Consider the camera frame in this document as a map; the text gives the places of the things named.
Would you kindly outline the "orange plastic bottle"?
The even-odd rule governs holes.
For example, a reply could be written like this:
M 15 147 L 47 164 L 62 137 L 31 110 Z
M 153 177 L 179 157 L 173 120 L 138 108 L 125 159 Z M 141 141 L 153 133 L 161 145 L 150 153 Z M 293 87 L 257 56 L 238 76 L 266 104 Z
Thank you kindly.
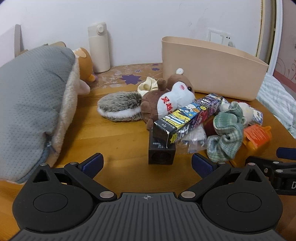
M 252 125 L 243 130 L 243 142 L 230 163 L 241 168 L 249 156 L 258 156 L 269 146 L 272 140 L 271 126 Z

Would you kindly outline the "clear plastic packet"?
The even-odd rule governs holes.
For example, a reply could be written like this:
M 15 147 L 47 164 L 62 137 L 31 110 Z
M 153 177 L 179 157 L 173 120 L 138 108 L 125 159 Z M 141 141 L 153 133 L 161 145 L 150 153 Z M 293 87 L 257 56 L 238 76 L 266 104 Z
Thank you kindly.
M 200 124 L 186 134 L 176 144 L 178 154 L 194 154 L 207 149 L 207 135 L 203 124 Z

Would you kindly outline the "blue white tissue pack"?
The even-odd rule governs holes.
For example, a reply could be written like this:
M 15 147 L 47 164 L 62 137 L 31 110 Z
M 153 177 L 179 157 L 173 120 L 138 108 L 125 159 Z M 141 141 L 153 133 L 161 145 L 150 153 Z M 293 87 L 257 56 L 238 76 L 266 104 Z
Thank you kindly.
M 263 113 L 258 111 L 255 108 L 251 108 L 253 110 L 252 120 L 250 121 L 249 125 L 259 125 L 262 126 L 263 124 Z

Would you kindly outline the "green plaid cloth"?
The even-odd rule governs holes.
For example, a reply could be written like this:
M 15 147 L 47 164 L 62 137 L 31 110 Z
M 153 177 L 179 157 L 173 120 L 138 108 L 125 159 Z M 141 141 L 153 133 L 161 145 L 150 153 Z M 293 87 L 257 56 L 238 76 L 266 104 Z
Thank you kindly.
M 234 159 L 243 141 L 243 121 L 242 108 L 236 101 L 213 118 L 216 134 L 207 140 L 207 155 L 212 162 Z

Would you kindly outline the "small black box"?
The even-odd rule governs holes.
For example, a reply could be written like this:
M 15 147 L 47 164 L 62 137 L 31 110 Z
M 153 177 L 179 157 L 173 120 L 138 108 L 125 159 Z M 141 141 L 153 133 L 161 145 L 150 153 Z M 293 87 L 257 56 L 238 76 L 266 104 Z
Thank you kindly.
M 172 165 L 176 153 L 176 146 L 166 148 L 156 138 L 153 137 L 152 128 L 149 130 L 149 165 Z

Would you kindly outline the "white kitty plush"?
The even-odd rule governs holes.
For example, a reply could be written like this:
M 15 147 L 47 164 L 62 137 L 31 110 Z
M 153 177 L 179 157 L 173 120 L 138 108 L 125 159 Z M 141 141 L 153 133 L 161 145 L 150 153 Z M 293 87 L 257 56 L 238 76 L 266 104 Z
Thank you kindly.
M 220 106 L 220 111 L 232 113 L 237 118 L 241 118 L 244 127 L 248 126 L 253 118 L 253 109 L 245 102 L 223 103 Z

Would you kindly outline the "long cartoon printed box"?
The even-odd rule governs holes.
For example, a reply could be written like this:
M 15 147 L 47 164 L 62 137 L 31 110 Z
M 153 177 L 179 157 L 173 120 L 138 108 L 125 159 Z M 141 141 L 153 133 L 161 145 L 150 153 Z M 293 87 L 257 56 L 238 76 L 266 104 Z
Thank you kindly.
M 160 118 L 154 122 L 153 138 L 169 148 L 217 113 L 222 99 L 222 96 L 211 93 Z

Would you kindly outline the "grey hedgehog plush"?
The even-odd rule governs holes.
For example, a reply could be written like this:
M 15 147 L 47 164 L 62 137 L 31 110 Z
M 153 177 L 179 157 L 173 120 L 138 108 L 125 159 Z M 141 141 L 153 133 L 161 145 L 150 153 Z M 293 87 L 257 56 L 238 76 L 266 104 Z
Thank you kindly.
M 98 113 L 110 121 L 140 121 L 142 96 L 137 91 L 110 93 L 97 102 Z

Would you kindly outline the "brown monkey plush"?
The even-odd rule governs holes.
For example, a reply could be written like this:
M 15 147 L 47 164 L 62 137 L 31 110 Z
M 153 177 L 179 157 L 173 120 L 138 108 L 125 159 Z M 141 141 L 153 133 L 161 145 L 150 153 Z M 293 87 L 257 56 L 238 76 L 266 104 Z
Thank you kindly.
M 159 79 L 157 85 L 158 89 L 144 94 L 140 104 L 140 112 L 147 130 L 153 127 L 155 121 L 195 99 L 193 86 L 184 76 L 182 68 L 178 68 L 167 80 Z

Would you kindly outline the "cream fabric scrunchie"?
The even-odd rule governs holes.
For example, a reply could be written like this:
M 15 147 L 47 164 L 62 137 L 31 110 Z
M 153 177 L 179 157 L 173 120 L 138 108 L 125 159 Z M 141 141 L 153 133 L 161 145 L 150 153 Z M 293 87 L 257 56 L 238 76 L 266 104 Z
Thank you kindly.
M 137 87 L 137 92 L 141 96 L 144 96 L 147 92 L 152 90 L 158 90 L 158 85 L 157 81 L 151 77 L 147 77 L 146 80 Z

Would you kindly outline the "striped blue bedding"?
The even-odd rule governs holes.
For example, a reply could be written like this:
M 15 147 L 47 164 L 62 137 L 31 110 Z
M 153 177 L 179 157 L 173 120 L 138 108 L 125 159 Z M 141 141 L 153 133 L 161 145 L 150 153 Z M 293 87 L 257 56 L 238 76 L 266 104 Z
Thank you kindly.
M 295 138 L 295 99 L 276 78 L 266 73 L 256 99 L 265 106 Z

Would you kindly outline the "grey plush cushion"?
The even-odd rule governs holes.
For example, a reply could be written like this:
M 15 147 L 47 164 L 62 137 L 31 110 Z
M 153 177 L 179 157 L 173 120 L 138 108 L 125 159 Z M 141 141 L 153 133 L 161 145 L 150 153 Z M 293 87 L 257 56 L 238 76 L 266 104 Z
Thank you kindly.
M 53 166 L 82 92 L 78 57 L 41 46 L 1 67 L 1 180 L 26 182 Z

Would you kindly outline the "orange hamster plush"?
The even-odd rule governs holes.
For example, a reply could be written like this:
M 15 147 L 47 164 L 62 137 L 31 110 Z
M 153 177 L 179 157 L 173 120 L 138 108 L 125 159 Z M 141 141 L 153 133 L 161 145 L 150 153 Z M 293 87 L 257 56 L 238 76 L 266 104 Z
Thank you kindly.
M 73 50 L 75 57 L 78 59 L 80 79 L 85 82 L 94 82 L 96 76 L 93 74 L 93 62 L 90 54 L 84 48 Z

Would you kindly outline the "cream thermos bottle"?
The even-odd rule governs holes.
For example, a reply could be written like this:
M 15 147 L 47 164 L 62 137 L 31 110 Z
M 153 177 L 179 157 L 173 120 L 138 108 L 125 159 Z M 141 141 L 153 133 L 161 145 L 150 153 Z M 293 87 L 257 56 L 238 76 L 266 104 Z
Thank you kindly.
M 110 69 L 108 31 L 106 23 L 98 23 L 88 27 L 90 56 L 95 73 Z

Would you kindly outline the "white wall switch socket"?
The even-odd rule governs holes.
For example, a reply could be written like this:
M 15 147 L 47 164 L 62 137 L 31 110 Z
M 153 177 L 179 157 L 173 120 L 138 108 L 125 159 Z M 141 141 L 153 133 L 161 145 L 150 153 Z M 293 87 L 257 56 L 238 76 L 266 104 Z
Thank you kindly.
M 208 41 L 228 47 L 235 47 L 230 33 L 208 28 Z

